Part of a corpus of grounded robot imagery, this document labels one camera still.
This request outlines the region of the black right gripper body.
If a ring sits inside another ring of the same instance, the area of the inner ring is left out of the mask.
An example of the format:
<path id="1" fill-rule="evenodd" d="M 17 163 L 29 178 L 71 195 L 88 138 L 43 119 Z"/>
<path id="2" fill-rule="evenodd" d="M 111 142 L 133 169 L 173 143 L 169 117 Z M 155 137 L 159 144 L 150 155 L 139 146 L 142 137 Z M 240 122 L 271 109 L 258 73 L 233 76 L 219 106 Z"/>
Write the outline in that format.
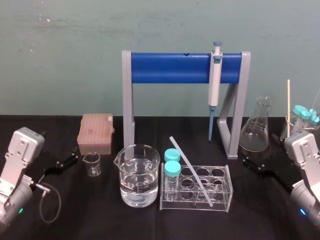
<path id="1" fill-rule="evenodd" d="M 287 192 L 302 180 L 298 167 L 282 150 L 267 156 L 263 165 L 263 175 L 274 178 Z"/>

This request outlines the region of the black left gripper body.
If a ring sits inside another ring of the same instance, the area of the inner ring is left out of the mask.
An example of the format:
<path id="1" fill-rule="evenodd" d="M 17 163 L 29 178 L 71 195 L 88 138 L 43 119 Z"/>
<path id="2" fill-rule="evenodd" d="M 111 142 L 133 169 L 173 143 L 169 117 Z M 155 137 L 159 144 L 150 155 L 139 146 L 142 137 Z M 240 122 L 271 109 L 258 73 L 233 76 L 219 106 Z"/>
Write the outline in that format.
<path id="1" fill-rule="evenodd" d="M 42 150 L 40 155 L 28 165 L 25 175 L 30 177 L 32 184 L 38 184 L 48 175 L 62 174 L 62 160 L 47 150 Z"/>

